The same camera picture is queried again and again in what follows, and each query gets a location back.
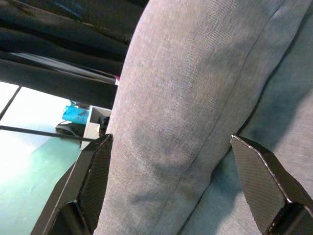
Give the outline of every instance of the floor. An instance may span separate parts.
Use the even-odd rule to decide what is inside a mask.
[[[17,86],[0,82],[0,110]],[[55,132],[69,101],[22,88],[0,125]],[[28,235],[55,183],[77,159],[78,141],[0,130],[0,234]]]

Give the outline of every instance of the metal bar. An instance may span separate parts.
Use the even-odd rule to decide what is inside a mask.
[[[14,92],[14,94],[12,95],[12,97],[10,98],[10,100],[7,102],[6,106],[2,109],[1,113],[0,113],[0,120],[3,118],[3,116],[5,115],[6,111],[8,110],[8,108],[10,107],[10,105],[12,104],[13,100],[15,99],[16,95],[19,93],[19,91],[21,90],[21,86],[19,86],[16,91]]]
[[[63,134],[58,134],[58,133],[46,132],[46,131],[36,131],[36,130],[24,129],[24,128],[13,127],[13,126],[1,126],[0,125],[0,130],[22,132],[22,133],[34,134],[34,135],[40,135],[40,136],[58,137],[58,138],[71,139],[71,140],[77,140],[77,141],[93,141],[94,140],[94,139],[89,139],[89,138],[83,138],[80,136],[63,135]]]

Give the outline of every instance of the green floor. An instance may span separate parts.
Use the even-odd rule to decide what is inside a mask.
[[[79,153],[78,141],[50,138],[28,156],[25,172],[1,182],[0,235],[30,234],[56,182]]]

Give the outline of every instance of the black plastic part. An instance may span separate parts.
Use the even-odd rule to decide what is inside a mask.
[[[243,191],[260,232],[313,234],[313,200],[275,155],[239,136],[232,137],[231,145]]]
[[[113,136],[92,141],[56,184],[32,235],[91,235],[105,196]]]

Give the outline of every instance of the gray trousers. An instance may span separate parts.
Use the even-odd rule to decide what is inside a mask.
[[[259,234],[227,154],[254,109],[242,135],[313,196],[310,3],[150,0],[107,130],[114,143],[96,235]]]

